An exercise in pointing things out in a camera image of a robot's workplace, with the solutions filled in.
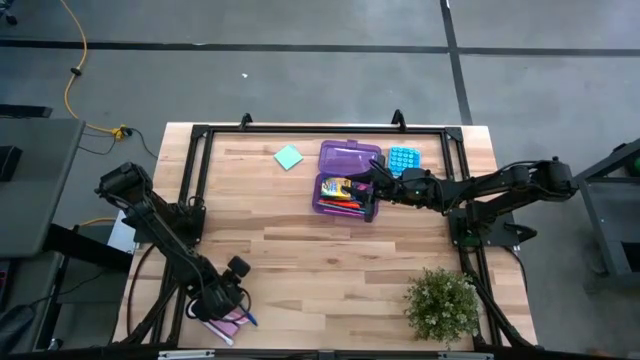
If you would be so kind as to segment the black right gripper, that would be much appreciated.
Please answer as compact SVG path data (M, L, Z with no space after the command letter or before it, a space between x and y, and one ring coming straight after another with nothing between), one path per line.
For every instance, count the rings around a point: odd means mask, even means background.
M354 196L364 196L365 222L373 221L379 201L399 203L418 209L428 205L428 185L426 177L420 174L420 169L417 169L417 178L404 179L395 178L377 159L370 159L369 164L368 171L346 176L352 182L368 184L354 185L352 189Z

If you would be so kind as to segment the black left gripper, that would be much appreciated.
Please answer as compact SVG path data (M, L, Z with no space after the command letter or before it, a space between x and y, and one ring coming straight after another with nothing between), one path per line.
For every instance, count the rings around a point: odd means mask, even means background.
M234 256L222 272L209 264L203 285L188 303L188 317L199 321L240 321L249 319L251 297L241 286L251 266Z

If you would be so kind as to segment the crayon box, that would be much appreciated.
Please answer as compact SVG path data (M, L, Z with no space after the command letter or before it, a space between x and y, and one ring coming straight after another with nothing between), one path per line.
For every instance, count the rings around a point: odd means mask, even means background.
M351 194L347 188L352 186L352 181L344 177L328 177L322 180L320 197L336 201L349 201Z

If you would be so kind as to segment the purple plastic pencil case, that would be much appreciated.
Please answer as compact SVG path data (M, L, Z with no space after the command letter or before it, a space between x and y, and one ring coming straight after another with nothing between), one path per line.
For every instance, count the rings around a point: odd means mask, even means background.
M312 207L319 214L322 210L320 188L323 179L345 177L346 175L366 172L370 168L369 160L378 159L382 154L376 145L359 143L356 140L325 140L320 147L318 160L319 173L315 178Z

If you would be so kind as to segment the green sticky note pad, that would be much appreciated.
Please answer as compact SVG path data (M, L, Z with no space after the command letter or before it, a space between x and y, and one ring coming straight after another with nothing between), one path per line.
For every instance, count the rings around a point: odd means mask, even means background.
M289 144L275 153L274 159L285 171L288 171L300 163L303 160L303 156L294 145Z

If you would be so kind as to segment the pink and white stapler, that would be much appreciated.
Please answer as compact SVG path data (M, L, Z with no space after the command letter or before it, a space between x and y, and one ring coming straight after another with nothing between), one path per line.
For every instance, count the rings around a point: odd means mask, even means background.
M196 300L191 300L186 307L186 316L189 319L196 320L203 325L211 333L219 337L228 346L233 346L234 337L241 327L249 322L247 317L242 314L239 319L234 320L238 312L234 311L228 314L223 321L221 320L201 320L197 314L200 312L201 306Z

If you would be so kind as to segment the light blue calculator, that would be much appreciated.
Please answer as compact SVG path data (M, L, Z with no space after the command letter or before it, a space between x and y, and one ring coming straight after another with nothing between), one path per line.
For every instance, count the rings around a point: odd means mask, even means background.
M417 149L392 146L389 149L388 168L394 177L399 177L407 168L419 168L421 153Z

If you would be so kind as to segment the black crossbar with silver brackets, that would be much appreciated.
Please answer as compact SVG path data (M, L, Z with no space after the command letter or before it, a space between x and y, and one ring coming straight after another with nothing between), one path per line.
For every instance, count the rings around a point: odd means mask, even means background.
M488 346L476 351L368 351L368 350L128 350L103 354L104 360L640 360L593 354Z

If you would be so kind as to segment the white box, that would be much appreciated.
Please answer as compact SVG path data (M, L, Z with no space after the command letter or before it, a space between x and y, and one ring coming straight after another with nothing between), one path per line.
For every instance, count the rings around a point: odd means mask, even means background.
M125 214L120 210L113 224L107 245L122 252L133 254L137 248L134 241L136 230L125 224L123 222L124 219Z

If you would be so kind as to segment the small artificial green plant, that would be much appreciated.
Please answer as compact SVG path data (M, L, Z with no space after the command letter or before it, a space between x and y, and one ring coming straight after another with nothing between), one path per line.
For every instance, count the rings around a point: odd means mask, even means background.
M449 347L480 332L479 297L470 276L443 268L423 268L403 295L403 313L416 340Z

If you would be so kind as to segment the grey desk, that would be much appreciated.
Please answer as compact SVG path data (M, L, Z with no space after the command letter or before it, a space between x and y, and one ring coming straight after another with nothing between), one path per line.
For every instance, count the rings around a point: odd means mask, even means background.
M0 182L0 258L39 253L47 237L85 122L0 119L0 146L22 151L9 182Z

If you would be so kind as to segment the grey metal rack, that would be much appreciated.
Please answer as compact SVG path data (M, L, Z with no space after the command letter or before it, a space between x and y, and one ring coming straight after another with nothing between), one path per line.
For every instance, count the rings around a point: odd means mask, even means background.
M585 291L640 290L640 138L576 176L604 261Z

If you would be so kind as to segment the black device on desk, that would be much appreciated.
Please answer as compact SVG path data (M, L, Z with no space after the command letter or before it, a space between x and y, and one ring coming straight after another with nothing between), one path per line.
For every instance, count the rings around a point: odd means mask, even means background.
M12 180L22 153L17 146L0 146L0 182Z

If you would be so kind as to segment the black flat bar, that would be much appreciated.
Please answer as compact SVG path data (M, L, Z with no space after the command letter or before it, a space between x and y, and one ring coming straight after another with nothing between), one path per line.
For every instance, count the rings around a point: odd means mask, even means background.
M53 109L46 106L0 104L0 117L49 118Z

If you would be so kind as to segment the black metal table frame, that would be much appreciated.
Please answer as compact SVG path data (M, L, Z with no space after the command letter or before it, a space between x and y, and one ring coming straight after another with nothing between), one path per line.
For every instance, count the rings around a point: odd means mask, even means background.
M234 256L251 266L243 286L258 322L243 325L234 350L432 350L413 336L403 295L423 268L458 271L445 218L383 203L367 223L322 215L311 201L325 140L420 151L437 176L461 175L456 146L429 125L279 125L215 136L204 190L200 252L219 268ZM285 171L274 154L292 144L303 160Z

